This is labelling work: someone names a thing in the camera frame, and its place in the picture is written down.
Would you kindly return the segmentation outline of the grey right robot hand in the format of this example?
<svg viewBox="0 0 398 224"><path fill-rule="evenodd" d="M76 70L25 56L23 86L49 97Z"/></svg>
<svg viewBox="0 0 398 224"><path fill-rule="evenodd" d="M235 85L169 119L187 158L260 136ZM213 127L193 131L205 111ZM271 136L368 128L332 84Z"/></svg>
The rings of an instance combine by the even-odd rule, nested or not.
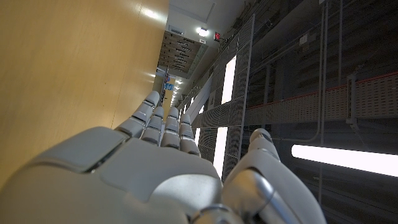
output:
<svg viewBox="0 0 398 224"><path fill-rule="evenodd" d="M262 128L227 178L201 157L190 117L153 91L117 128L31 159L1 189L2 223L325 223Z"/></svg>

